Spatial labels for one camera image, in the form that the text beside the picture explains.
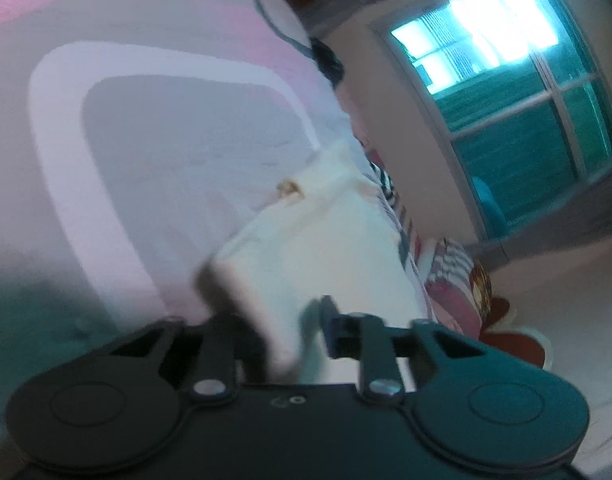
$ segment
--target bedsheet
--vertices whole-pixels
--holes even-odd
[[[0,443],[29,377],[205,320],[198,267],[339,139],[372,174],[283,0],[0,0]]]

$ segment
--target pillow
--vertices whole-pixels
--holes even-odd
[[[454,240],[428,241],[420,257],[420,272],[427,269],[425,289],[471,338],[480,337],[490,310],[490,279],[479,264]]]

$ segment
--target white towel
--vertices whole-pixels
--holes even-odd
[[[313,346],[302,334],[308,304],[330,295],[342,313],[405,327],[427,318],[423,285],[406,276],[379,186],[359,172],[345,142],[279,190],[279,202],[230,240],[212,269],[266,339],[274,378],[298,370],[302,382],[355,381],[356,365],[323,359],[321,336]]]

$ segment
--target metal screw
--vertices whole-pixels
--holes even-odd
[[[216,397],[226,391],[226,385],[218,379],[204,379],[193,386],[195,393],[204,397]]]
[[[401,384],[390,379],[375,379],[368,388],[372,393],[385,397],[394,397],[402,390]]]

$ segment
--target striped pillow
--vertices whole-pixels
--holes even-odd
[[[428,295],[454,318],[463,334],[474,339],[480,337],[482,319],[486,316],[486,305],[479,294],[477,299],[473,294],[472,275],[479,269],[464,247],[442,238],[435,244],[425,282]]]
[[[422,242],[419,234],[417,234],[417,231],[415,231],[413,227],[413,221],[408,215],[406,206],[403,204],[399,193],[395,189],[395,184],[393,183],[390,175],[372,161],[371,166],[375,172],[375,176],[377,176],[379,184],[381,185],[381,190],[388,201],[388,205],[390,205],[390,207],[393,209],[399,223],[402,226],[404,235],[406,236],[408,245],[410,247],[410,252],[413,255],[415,263],[417,263],[422,250]]]

